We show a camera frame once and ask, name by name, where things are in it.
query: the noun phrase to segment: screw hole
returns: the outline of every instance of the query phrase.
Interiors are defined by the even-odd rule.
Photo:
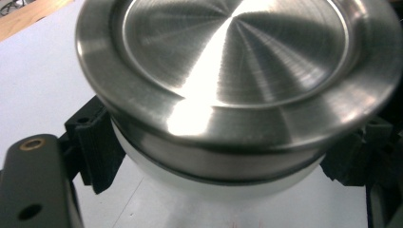
[[[25,151],[34,150],[39,147],[42,147],[44,144],[45,144],[44,139],[32,139],[22,143],[20,149]]]
[[[42,211],[41,205],[32,204],[31,206],[24,208],[18,215],[18,218],[20,220],[29,220],[36,217],[41,211]]]
[[[80,118],[80,119],[78,119],[78,121],[77,121],[78,124],[86,124],[86,123],[88,123],[88,122],[89,122],[89,118],[87,118],[87,117]]]

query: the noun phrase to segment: stainless steel lid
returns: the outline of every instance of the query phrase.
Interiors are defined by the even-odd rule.
[[[316,160],[387,101],[402,63],[378,0],[87,0],[77,48],[133,146],[227,183]]]

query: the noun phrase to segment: white table surface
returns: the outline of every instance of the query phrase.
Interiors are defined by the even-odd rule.
[[[94,95],[74,45],[83,2],[76,0],[0,43],[0,167],[13,143],[35,134],[61,136],[64,122]],[[199,221],[181,218],[182,197],[167,201],[129,158],[101,195],[83,186],[80,177],[74,182],[88,228],[215,227],[203,215]],[[198,202],[194,215],[199,207],[205,205]],[[246,207],[225,227],[249,228],[252,223],[244,221],[251,219],[257,228],[367,227],[365,189],[330,181],[320,167],[294,187]]]

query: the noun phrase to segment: machine part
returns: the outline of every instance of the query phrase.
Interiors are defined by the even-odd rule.
[[[400,82],[395,94],[388,102],[385,108],[379,113],[379,116],[389,123],[403,128],[403,82]]]
[[[402,67],[378,0],[88,0],[77,50],[135,148],[224,185],[317,161],[379,111]]]
[[[370,228],[397,228],[403,225],[403,138],[374,158],[373,183],[367,184]]]
[[[323,172],[345,186],[364,186],[372,178],[370,164],[374,153],[389,143],[392,131],[390,123],[380,118],[372,119],[326,152],[326,158],[321,163]]]
[[[110,116],[97,97],[92,98],[66,123],[61,138],[70,178],[80,171],[96,194],[113,182],[125,157],[113,132]]]
[[[0,227],[83,227],[57,138],[14,144],[0,181]]]

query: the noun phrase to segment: metal lid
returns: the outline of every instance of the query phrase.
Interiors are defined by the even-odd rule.
[[[377,0],[88,0],[77,27],[86,77],[133,145],[220,181],[291,172],[368,121],[401,43]]]

